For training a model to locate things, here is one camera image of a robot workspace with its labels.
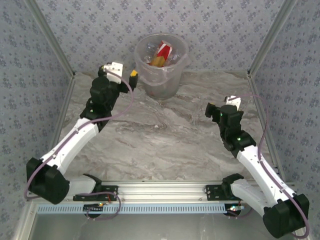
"red can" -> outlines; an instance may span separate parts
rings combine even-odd
[[[172,46],[166,41],[161,41],[149,65],[163,67],[172,52]]]

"gray table surface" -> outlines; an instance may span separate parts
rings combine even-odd
[[[177,94],[168,100],[148,97],[139,83],[132,108],[110,121],[70,164],[66,176],[84,173],[102,180],[221,180],[249,172],[228,152],[218,126],[205,117],[208,102],[224,104],[225,96],[250,92],[248,80],[228,72],[184,72]],[[93,78],[76,73],[75,86],[64,119],[60,139],[76,123],[90,97]],[[130,102],[121,93],[112,114]],[[252,98],[242,99],[242,128],[259,143],[263,133]],[[267,145],[263,155],[270,161]]]

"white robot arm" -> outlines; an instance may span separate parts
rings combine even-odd
[[[304,194],[297,195],[287,186],[263,156],[258,158],[256,142],[241,129],[240,121],[244,112],[238,110],[240,100],[230,100],[233,98],[226,97],[226,105],[221,107],[208,103],[205,115],[218,124],[224,147],[248,169],[261,191],[253,188],[237,173],[222,180],[225,196],[239,198],[257,211],[275,238],[305,227],[305,221],[293,201],[308,217],[309,200]]]
[[[99,68],[98,77],[92,81],[91,97],[72,130],[51,151],[40,159],[31,158],[26,165],[29,181],[39,166],[52,157],[31,180],[28,190],[53,204],[60,203],[67,196],[92,193],[97,186],[97,178],[93,176],[83,175],[69,181],[64,174],[80,150],[108,123],[108,120],[99,119],[111,117],[120,93],[129,91],[119,77],[106,73],[106,70],[121,77],[123,65],[112,62]],[[133,71],[129,78],[132,90],[137,86],[137,81],[138,74]]]

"blue patterned wall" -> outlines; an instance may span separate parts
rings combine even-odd
[[[48,150],[69,77],[23,0],[0,1],[0,239],[11,239],[26,162]]]
[[[283,0],[36,0],[75,71],[134,66],[138,40],[157,32],[189,44],[189,69],[245,70]]]
[[[320,2],[301,0],[254,77],[288,180],[310,199],[320,239]]]

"purple cable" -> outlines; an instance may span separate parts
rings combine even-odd
[[[94,193],[80,193],[79,195],[80,196],[95,196],[95,195],[101,195],[101,194],[110,194],[110,195],[113,195],[116,197],[116,199],[119,201],[119,207],[117,208],[116,212],[111,215],[111,216],[106,216],[106,217],[99,217],[99,218],[92,218],[92,217],[89,217],[89,212],[91,209],[94,209],[94,207],[90,207],[87,211],[86,211],[86,217],[90,220],[93,220],[93,221],[104,221],[104,220],[109,220],[109,219],[113,219],[114,217],[116,217],[120,210],[121,210],[121,200],[120,200],[120,197],[111,192],[111,191],[101,191],[101,192],[94,192]]]
[[[114,76],[120,78],[121,81],[127,86],[127,88],[129,89],[129,92],[130,92],[130,94],[131,94],[131,101],[130,101],[129,106],[128,106],[124,111],[122,111],[122,112],[120,112],[120,113],[118,113],[118,114],[116,114],[116,115],[108,116],[108,117],[103,117],[103,118],[98,118],[98,119],[91,120],[91,121],[87,121],[87,122],[85,122],[84,124],[82,124],[81,126],[79,126],[79,128],[76,129],[74,132],[72,132],[72,133],[70,134],[70,136],[69,136],[65,141],[63,141],[63,142],[61,143],[61,145],[54,151],[54,153],[53,153],[48,159],[46,159],[43,163],[41,163],[41,165],[31,174],[29,180],[28,180],[27,183],[26,183],[26,188],[25,188],[25,190],[24,190],[24,192],[23,192],[23,196],[24,196],[25,199],[27,199],[27,200],[32,200],[32,199],[37,199],[37,198],[39,198],[39,196],[33,196],[33,197],[29,197],[29,196],[28,196],[28,189],[29,189],[29,187],[30,187],[30,185],[31,185],[31,182],[34,180],[34,178],[35,178],[35,176],[38,174],[38,172],[39,172],[49,161],[51,161],[51,160],[53,159],[53,156],[54,156],[54,155],[57,155],[57,154],[60,152],[60,150],[70,141],[70,139],[71,139],[75,134],[77,134],[77,132],[78,132],[79,130],[81,130],[82,128],[84,128],[84,127],[87,126],[88,124],[93,124],[93,123],[96,123],[96,122],[107,121],[107,120],[112,120],[112,119],[118,118],[118,117],[122,116],[123,114],[125,114],[125,113],[132,107],[132,104],[133,104],[133,102],[134,102],[134,92],[133,92],[131,86],[129,85],[129,83],[127,83],[127,81],[126,81],[122,76],[119,76],[118,74],[115,74],[115,73],[113,73],[113,72],[111,72],[111,71],[109,71],[109,70],[105,70],[105,72],[108,73],[108,74],[111,74],[111,75],[114,75]]]
[[[265,105],[265,107],[266,107],[265,127],[264,127],[264,130],[263,130],[263,134],[262,134],[261,140],[260,140],[259,145],[258,145],[258,159],[259,159],[259,161],[261,163],[261,167],[264,169],[265,173],[270,177],[270,179],[274,182],[274,184],[281,190],[283,188],[281,186],[281,184],[272,176],[272,174],[266,168],[264,162],[261,161],[262,143],[263,143],[263,141],[265,139],[265,136],[266,136],[266,133],[267,133],[267,128],[268,128],[268,123],[269,123],[268,104],[267,104],[267,102],[266,102],[266,100],[264,98],[262,98],[259,95],[255,95],[255,94],[244,94],[244,95],[240,95],[240,96],[236,96],[236,97],[230,98],[229,100],[231,101],[231,100],[235,100],[235,99],[238,99],[238,98],[244,98],[244,97],[256,97],[256,98],[260,99],[263,102],[263,104]],[[305,238],[307,238],[309,236],[309,233],[310,233],[310,225],[309,225],[308,219],[307,219],[304,211],[301,209],[301,207],[298,205],[298,203],[290,196],[290,194],[286,190],[283,189],[282,192],[290,199],[290,201],[296,207],[298,212],[301,214],[301,217],[302,217],[302,219],[304,221],[304,224],[305,224],[305,233],[304,233],[304,235],[297,236],[297,235],[295,235],[293,233],[292,233],[292,235],[297,239],[305,239]]]

